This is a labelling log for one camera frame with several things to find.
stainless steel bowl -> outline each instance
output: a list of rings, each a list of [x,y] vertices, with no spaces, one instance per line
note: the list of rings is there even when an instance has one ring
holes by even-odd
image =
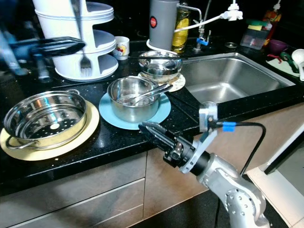
[[[50,91],[31,96],[12,107],[4,118],[10,134],[7,147],[46,150],[77,137],[86,124],[86,101],[77,90]],[[20,146],[11,146],[15,137]]]
[[[144,94],[158,85],[149,79],[128,76],[113,81],[108,86],[108,94],[111,98],[111,106],[114,114],[121,120],[139,123],[151,119],[158,110],[160,95],[143,99],[134,106],[122,104],[117,100],[124,100]]]
[[[148,51],[140,57],[179,57],[165,51]],[[181,59],[139,59],[139,65],[145,76],[155,82],[168,82],[175,78],[182,67]]]

black granite countertop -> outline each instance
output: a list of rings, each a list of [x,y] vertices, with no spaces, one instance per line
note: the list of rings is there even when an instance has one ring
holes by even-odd
[[[291,77],[266,64],[265,55],[260,51],[244,47],[231,50],[223,45],[217,45],[216,47],[211,46],[211,48],[207,48],[202,52],[193,53],[193,45],[194,43],[190,41],[184,55],[202,56],[238,52],[296,84],[275,91],[221,103],[218,106],[218,117],[220,120],[243,121],[303,101],[303,83],[300,83],[297,78]],[[144,42],[134,42],[131,44],[130,49],[133,51],[144,51],[146,47]],[[120,61],[119,67],[113,76],[98,82],[72,82],[61,78],[51,68],[50,70],[53,82],[48,84],[40,83],[35,77],[35,72],[32,73],[32,76],[24,77],[14,77],[10,73],[1,75],[0,118],[3,120],[6,112],[17,102],[48,90],[75,88],[80,91],[86,100],[98,107],[99,101],[103,94],[106,93],[108,84],[111,81],[128,75],[137,75],[140,72],[136,59]],[[198,108],[200,104],[186,88],[173,94],[194,107]],[[169,96],[169,99],[172,104],[171,112],[166,120],[162,122],[162,126],[174,132],[179,132],[186,138],[199,134],[198,109],[194,110],[174,97]],[[153,146],[145,140],[139,131],[119,129],[100,117],[98,128],[84,144],[64,155],[58,156],[56,160],[53,158],[44,161],[22,161],[8,156],[0,149],[0,195],[8,195],[58,180],[152,148]]]

sink basin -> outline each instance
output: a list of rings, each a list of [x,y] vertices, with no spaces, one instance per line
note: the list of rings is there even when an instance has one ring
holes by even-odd
[[[293,82],[239,53],[194,57],[184,61],[186,88],[199,101],[222,103],[293,86]]]

white cup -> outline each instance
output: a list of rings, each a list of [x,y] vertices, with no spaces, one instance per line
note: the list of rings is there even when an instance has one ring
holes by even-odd
[[[130,40],[128,37],[115,37],[116,48],[113,51],[113,55],[118,60],[125,60],[130,53]]]

gray thermos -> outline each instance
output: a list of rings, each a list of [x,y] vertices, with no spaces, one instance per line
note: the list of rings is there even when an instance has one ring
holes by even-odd
[[[150,45],[171,50],[178,0],[151,0]]]

